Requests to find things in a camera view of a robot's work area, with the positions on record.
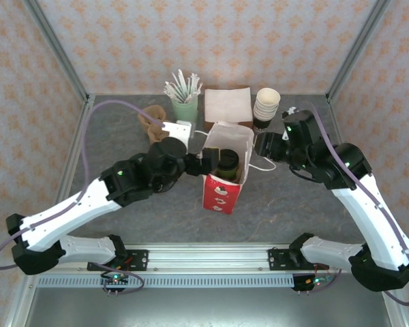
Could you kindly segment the green paper cup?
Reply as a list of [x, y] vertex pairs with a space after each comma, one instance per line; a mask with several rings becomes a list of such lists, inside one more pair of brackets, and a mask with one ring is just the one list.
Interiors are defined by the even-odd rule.
[[215, 175], [219, 178], [234, 181], [237, 179], [237, 170], [239, 162], [220, 161], [217, 165]]

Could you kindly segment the red white paper bag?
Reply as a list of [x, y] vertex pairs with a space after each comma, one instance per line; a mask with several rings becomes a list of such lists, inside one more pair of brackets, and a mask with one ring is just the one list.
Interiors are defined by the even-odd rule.
[[202, 207], [230, 215], [247, 180], [249, 169], [253, 167], [250, 160], [254, 150], [254, 133], [252, 129], [242, 125], [218, 122], [206, 133], [206, 136], [202, 148], [218, 147], [220, 150], [234, 150], [239, 156], [239, 164], [244, 165], [242, 185], [217, 177], [216, 171], [203, 176]]

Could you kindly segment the paper cup stack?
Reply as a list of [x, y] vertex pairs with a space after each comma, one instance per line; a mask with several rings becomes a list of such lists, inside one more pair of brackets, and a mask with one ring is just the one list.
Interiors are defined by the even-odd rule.
[[263, 88], [257, 92], [253, 107], [253, 129], [256, 134], [266, 131], [276, 115], [280, 100], [281, 96], [275, 89]]

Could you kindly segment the brown pulp carrier stack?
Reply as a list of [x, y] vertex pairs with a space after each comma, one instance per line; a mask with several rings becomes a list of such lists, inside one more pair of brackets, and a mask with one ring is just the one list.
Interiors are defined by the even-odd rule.
[[169, 133], [167, 131], [164, 131], [161, 126], [152, 123], [147, 129], [147, 135], [149, 137], [149, 143], [154, 144], [168, 137]]

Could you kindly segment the mint green holder cup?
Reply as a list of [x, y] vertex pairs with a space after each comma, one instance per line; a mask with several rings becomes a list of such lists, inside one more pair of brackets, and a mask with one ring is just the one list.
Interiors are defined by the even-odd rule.
[[196, 123], [198, 118], [198, 97], [195, 96], [188, 103], [179, 103], [172, 100], [172, 108], [177, 121]]

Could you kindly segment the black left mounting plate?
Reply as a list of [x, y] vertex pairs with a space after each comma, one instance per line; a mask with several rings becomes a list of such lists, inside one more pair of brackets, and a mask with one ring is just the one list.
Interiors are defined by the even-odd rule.
[[124, 271], [146, 271], [149, 261], [149, 251], [146, 249], [126, 249], [120, 251], [109, 262], [103, 264], [109, 268]]

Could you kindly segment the black mounting plate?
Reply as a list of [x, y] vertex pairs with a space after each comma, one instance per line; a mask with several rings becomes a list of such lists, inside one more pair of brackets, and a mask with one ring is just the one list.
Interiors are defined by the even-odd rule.
[[270, 270], [314, 270], [299, 250], [272, 248], [268, 250]]
[[126, 249], [120, 251], [109, 262], [103, 264], [109, 268], [124, 271], [146, 271], [149, 261], [149, 251], [146, 249]]

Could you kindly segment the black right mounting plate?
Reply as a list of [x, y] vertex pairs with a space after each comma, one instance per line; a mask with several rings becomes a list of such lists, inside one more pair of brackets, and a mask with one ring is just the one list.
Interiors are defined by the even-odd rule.
[[299, 250], [272, 248], [268, 250], [270, 270], [314, 270]]

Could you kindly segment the left circuit board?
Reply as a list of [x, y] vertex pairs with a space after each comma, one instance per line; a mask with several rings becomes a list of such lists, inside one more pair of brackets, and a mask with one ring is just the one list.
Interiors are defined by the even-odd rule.
[[128, 277], [116, 272], [103, 272], [100, 275], [101, 285], [111, 292], [122, 292], [129, 284]]

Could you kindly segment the circuit board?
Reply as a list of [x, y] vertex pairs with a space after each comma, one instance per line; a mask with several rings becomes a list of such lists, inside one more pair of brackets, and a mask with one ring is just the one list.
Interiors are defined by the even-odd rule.
[[111, 292], [122, 292], [129, 284], [128, 277], [116, 272], [103, 272], [100, 275], [101, 285]]
[[316, 287], [332, 282], [332, 280], [332, 275], [315, 275], [311, 273], [294, 274], [294, 286], [292, 287], [292, 290], [299, 293], [311, 292]]

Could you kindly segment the right circuit board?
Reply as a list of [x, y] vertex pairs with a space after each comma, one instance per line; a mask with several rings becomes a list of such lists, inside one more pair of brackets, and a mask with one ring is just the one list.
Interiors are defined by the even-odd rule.
[[332, 275], [315, 275], [311, 273], [294, 274], [294, 286], [292, 287], [292, 290], [299, 293], [311, 292], [316, 287], [332, 282], [332, 280]]

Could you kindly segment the grey metal panel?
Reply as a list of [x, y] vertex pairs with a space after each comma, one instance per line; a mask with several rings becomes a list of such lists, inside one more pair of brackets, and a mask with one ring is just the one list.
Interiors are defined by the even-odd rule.
[[24, 327], [391, 327], [380, 294], [349, 281], [297, 295], [285, 288], [38, 289]]

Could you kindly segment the aluminium frame side bar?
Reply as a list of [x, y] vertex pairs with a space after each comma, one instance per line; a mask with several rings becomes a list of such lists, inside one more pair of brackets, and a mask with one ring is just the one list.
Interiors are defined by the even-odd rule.
[[[67, 152], [65, 167], [54, 204], [57, 204], [69, 197], [76, 166], [80, 156], [82, 131], [84, 130], [85, 121], [93, 108], [95, 98], [95, 94], [90, 94], [82, 104], [82, 111], [79, 116], [78, 124], [74, 130], [72, 142]], [[7, 315], [3, 327], [25, 327], [33, 298], [35, 296], [38, 279], [40, 278], [39, 275], [24, 275], [22, 273], [20, 273], [18, 276], [20, 277], [20, 282], [14, 293], [10, 312]]]
[[[338, 142], [343, 142], [345, 138], [343, 137], [341, 128], [337, 120], [337, 115], [335, 114], [333, 109], [333, 100], [328, 93], [325, 95], [325, 97], [327, 99], [329, 113], [331, 115]], [[391, 327], [409, 327], [409, 308], [397, 304], [395, 301], [384, 294], [382, 295], [382, 298], [387, 310], [387, 321], [390, 323]]]

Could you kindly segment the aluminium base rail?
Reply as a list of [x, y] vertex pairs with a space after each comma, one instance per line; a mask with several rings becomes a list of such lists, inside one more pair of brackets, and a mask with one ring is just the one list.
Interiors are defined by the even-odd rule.
[[[162, 273], [203, 273], [226, 272], [234, 270], [270, 270], [269, 244], [241, 243], [166, 243], [124, 245], [108, 237], [78, 238], [67, 236], [59, 243], [65, 255], [60, 257], [60, 264], [76, 262], [96, 262], [105, 264], [117, 253], [126, 249], [146, 249], [149, 261], [146, 271]], [[299, 250], [304, 258], [326, 268], [338, 268], [350, 271], [350, 258], [363, 249], [361, 244], [337, 243], [314, 236], [302, 245], [293, 243], [278, 249]]]

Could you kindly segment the aluminium frame post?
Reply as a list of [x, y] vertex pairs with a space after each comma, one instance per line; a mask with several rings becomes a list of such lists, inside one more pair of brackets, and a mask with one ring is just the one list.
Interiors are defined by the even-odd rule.
[[27, 7], [29, 13], [32, 15], [35, 23], [40, 28], [40, 31], [53, 51], [60, 66], [63, 68], [65, 75], [70, 81], [73, 89], [78, 94], [79, 98], [84, 102], [88, 100], [89, 94], [86, 91], [81, 79], [78, 77], [70, 58], [68, 57], [64, 47], [62, 46], [59, 37], [55, 33], [51, 23], [49, 22], [42, 6], [38, 0], [22, 0]]
[[354, 64], [357, 62], [358, 58], [363, 52], [364, 47], [368, 43], [378, 23], [381, 21], [390, 2], [391, 0], [376, 0], [353, 45], [350, 47], [350, 51], [347, 54], [342, 66], [338, 70], [328, 93], [326, 94], [326, 99], [329, 104], [331, 104], [333, 99], [336, 98], [342, 85], [350, 75]]

